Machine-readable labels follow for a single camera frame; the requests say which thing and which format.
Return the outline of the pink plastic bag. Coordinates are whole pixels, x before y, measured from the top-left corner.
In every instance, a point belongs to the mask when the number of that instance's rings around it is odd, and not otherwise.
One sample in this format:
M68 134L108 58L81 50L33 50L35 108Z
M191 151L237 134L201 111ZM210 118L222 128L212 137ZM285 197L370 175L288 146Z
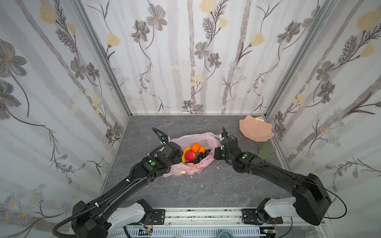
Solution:
M214 150L220 147L218 136L211 132L185 135L171 141L181 146L183 155L181 162L173 164L164 177L200 173L214 161Z

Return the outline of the pink scalloped bowl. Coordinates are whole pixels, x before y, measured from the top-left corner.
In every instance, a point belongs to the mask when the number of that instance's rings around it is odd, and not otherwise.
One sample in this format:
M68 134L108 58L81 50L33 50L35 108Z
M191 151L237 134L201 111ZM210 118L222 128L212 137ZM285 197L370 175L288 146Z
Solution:
M274 136L272 124L266 123L263 117L246 116L239 121L241 133L255 142L265 142Z

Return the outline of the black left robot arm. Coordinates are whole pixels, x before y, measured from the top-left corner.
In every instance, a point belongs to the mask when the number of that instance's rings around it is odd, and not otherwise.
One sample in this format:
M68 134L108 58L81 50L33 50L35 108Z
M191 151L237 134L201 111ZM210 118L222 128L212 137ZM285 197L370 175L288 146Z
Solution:
M52 234L58 238L106 238L112 227L112 214L135 192L170 171L173 164L182 162L181 146L172 142L164 132L153 128L161 146L132 166L129 175L113 188L89 201L78 202L72 215L57 223Z

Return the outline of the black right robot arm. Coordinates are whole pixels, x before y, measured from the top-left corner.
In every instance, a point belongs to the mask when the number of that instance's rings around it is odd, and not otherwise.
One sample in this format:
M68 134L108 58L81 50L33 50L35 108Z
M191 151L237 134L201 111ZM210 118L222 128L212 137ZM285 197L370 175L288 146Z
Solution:
M230 136L226 129L222 130L219 140L220 145L214 150L215 160L224 160L240 174L259 176L291 195L283 199L265 198L256 209L243 212L245 224L260 226L277 218L299 217L310 225L318 226L327 218L333 193L323 186L318 176L287 171L254 153L243 152L236 137Z

